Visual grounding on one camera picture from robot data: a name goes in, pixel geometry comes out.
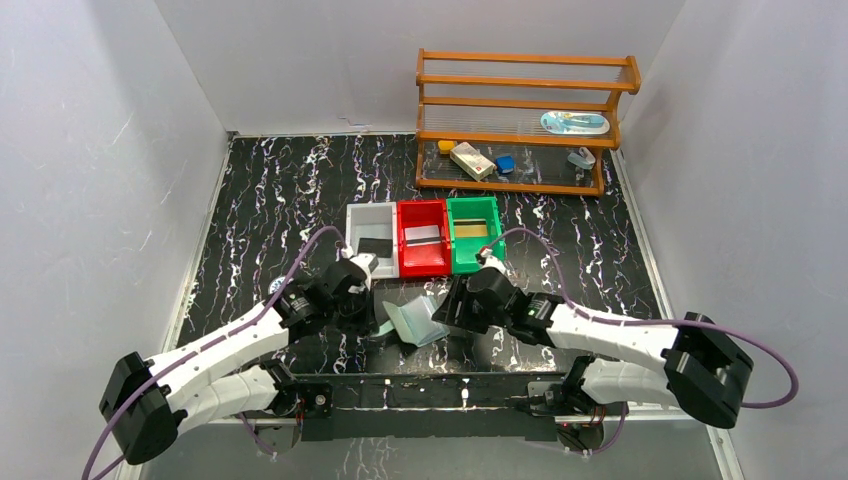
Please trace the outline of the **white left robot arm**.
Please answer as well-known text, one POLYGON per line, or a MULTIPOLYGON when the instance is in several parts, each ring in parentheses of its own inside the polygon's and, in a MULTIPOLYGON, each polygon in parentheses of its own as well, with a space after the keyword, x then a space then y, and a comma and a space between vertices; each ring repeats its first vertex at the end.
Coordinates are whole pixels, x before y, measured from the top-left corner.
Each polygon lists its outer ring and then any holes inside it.
POLYGON ((266 302, 199 340, 149 359, 117 361, 99 409, 124 460, 146 463, 200 425, 243 412, 327 418, 332 387, 298 381, 267 354, 334 325, 349 335, 375 332, 375 255, 340 259, 308 281, 285 285, 266 302))

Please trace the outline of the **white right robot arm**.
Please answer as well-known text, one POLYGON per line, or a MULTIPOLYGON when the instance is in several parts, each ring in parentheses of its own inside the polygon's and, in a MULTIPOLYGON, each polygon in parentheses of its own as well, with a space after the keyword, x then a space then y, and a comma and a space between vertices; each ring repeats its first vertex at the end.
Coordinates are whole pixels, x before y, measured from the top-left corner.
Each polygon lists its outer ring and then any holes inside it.
POLYGON ((477 333, 497 326, 526 344, 582 351, 562 386, 565 405, 577 414, 648 403, 730 429, 753 370, 752 359, 709 321, 606 318, 559 295, 526 293, 493 267, 456 277, 432 318, 477 333))

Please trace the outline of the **black card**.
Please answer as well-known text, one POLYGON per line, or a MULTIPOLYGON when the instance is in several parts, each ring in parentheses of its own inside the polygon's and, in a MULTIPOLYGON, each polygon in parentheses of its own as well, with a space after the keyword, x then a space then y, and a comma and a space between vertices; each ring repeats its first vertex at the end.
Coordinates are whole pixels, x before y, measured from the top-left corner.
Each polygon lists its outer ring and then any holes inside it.
POLYGON ((394 246, 391 239, 361 237, 357 244, 359 254, 373 254, 377 258, 391 259, 394 256, 394 246))

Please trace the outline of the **grey-green card holder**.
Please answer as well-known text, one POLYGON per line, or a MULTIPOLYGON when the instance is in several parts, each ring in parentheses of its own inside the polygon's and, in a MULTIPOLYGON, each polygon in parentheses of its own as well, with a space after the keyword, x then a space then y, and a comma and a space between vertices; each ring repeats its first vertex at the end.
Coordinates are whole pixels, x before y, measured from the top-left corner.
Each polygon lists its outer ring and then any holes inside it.
POLYGON ((437 307, 431 296, 420 295, 402 306, 388 301, 383 301, 382 305, 388 320, 379 326, 372 338, 396 332, 403 343, 423 347, 449 335, 446 325, 432 319, 437 307))

